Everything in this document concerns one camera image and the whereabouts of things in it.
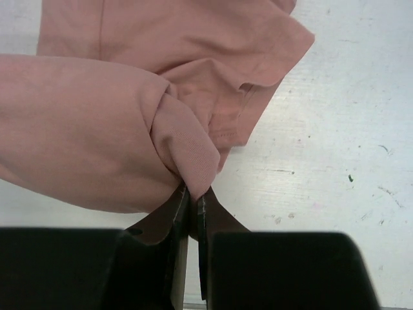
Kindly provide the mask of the dusty pink t shirt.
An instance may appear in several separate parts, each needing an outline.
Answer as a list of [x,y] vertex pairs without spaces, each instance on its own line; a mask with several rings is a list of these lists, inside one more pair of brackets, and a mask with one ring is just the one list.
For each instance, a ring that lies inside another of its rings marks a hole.
[[209,190],[314,35],[294,1],[43,1],[1,55],[1,179],[99,211]]

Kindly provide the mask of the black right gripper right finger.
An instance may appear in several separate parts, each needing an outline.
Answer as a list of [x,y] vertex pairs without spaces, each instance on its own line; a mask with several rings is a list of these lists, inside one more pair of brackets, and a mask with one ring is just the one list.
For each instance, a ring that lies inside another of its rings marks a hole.
[[197,202],[197,239],[208,309],[379,309],[342,232],[252,232],[209,190]]

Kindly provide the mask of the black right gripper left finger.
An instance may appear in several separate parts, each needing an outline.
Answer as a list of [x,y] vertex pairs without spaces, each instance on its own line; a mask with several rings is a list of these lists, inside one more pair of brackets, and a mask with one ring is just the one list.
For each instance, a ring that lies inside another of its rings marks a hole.
[[1,229],[2,309],[182,309],[190,195],[127,229]]

